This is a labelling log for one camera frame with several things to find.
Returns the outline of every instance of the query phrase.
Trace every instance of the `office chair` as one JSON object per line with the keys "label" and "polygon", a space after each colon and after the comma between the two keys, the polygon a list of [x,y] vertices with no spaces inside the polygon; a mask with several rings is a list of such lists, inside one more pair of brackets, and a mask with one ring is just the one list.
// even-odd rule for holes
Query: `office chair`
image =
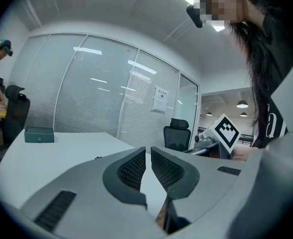
{"label": "office chair", "polygon": [[191,131],[188,122],[182,119],[171,119],[170,126],[163,129],[165,147],[177,151],[188,150]]}
{"label": "office chair", "polygon": [[9,145],[12,144],[22,131],[29,112],[30,100],[26,95],[19,93],[21,90],[24,90],[24,88],[10,85],[5,91],[5,96],[8,98],[8,105],[2,130],[4,145],[0,146],[0,161]]}

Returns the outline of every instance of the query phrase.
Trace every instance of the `long black hair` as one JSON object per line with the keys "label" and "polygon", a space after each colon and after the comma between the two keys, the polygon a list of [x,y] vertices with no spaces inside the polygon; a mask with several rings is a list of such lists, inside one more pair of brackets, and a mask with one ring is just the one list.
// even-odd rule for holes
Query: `long black hair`
{"label": "long black hair", "polygon": [[[279,24],[284,9],[277,4],[278,0],[249,0],[263,14],[268,15],[271,25]],[[253,124],[265,126],[267,117],[267,92],[271,55],[266,47],[267,35],[255,24],[246,21],[231,23],[231,31],[238,44],[245,51],[250,70],[253,100],[255,103],[255,119]]]}

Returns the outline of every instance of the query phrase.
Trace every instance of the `white desk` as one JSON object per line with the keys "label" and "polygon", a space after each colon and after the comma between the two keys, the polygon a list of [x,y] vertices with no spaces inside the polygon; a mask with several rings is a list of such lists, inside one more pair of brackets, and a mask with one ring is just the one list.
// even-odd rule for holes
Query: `white desk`
{"label": "white desk", "polygon": [[[0,199],[19,209],[35,192],[69,168],[132,148],[107,133],[55,133],[54,143],[26,143],[23,130],[1,161]],[[149,154],[141,192],[146,195],[148,212],[156,218],[166,192],[151,169]]]}

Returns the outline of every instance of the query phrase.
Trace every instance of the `black grille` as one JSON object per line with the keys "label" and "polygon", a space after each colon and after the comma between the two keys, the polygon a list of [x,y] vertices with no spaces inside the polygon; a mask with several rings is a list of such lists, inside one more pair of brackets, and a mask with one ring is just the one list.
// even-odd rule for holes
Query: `black grille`
{"label": "black grille", "polygon": [[118,169],[120,180],[131,188],[140,191],[141,180],[146,170],[146,152],[142,152]]}
{"label": "black grille", "polygon": [[181,166],[155,151],[152,152],[151,161],[152,170],[165,190],[179,181],[184,175],[184,170]]}
{"label": "black grille", "polygon": [[65,214],[76,194],[70,191],[61,191],[36,218],[35,223],[43,229],[52,232]]}
{"label": "black grille", "polygon": [[229,173],[229,174],[234,174],[234,175],[239,175],[241,170],[227,167],[227,166],[220,166],[217,168],[218,171],[224,172],[224,173]]}

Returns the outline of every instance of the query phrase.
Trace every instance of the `green box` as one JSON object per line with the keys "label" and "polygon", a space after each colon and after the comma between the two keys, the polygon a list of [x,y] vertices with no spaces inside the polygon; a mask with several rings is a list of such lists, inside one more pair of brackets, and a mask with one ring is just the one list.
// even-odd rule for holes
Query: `green box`
{"label": "green box", "polygon": [[25,142],[55,142],[53,129],[47,127],[28,126],[25,130]]}

